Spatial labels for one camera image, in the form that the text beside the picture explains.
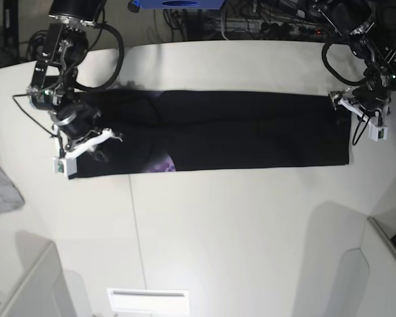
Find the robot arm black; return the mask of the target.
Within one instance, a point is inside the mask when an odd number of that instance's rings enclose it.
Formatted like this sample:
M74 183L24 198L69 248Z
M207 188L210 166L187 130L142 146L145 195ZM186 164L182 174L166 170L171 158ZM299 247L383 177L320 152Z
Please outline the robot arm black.
M345 90L329 93L334 107L342 106L357 114L361 121L384 126L391 94L396 92L396 51L387 32L376 25L367 1L314 1L313 7L366 66L362 79L344 78L327 59L334 41L324 44L321 59L326 70L347 86Z
M122 139L120 133L99 127L99 109L75 97L76 90L101 92L109 88L123 65L123 38L105 21L105 4L105 1L54 1L49 10L54 22L46 33L26 94L35 109L50 115L51 136L57 141L58 159L75 159L87 151L94 152L109 139ZM109 32L118 47L112 76L97 87L77 82L78 67L92 49L86 27Z

